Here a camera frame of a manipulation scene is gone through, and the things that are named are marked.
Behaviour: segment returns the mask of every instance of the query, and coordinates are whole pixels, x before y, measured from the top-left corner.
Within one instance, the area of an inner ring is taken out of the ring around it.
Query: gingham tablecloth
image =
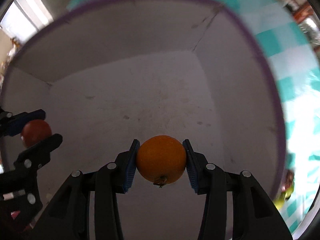
[[[72,0],[72,9],[87,0]],[[264,51],[282,102],[287,168],[295,189],[280,210],[291,233],[302,222],[320,183],[320,71],[318,60],[293,18],[275,0],[219,0],[231,8]]]

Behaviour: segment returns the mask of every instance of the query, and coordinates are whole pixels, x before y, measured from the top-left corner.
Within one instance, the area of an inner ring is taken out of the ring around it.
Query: orange
[[[162,187],[182,176],[186,160],[186,151],[178,140],[159,135],[141,145],[136,165],[142,177]]]
[[[46,121],[36,119],[28,122],[21,132],[21,139],[25,147],[29,148],[52,135],[51,128]]]

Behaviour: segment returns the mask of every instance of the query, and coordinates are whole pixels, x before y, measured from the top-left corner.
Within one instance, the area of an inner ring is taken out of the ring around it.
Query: silver screw
[[[31,205],[33,205],[36,202],[36,197],[32,193],[28,194],[27,199]]]
[[[71,176],[72,177],[78,177],[80,175],[80,171],[73,171],[72,173],[71,173]]]
[[[251,176],[251,172],[250,171],[242,171],[242,175],[248,178]]]
[[[213,163],[208,163],[205,167],[208,170],[214,170],[216,168],[216,165],[214,165]]]
[[[107,168],[109,169],[109,170],[113,170],[113,169],[115,169],[117,167],[117,164],[116,163],[108,163],[107,164]]]
[[[29,169],[31,167],[32,162],[31,160],[26,159],[23,164],[27,169]]]

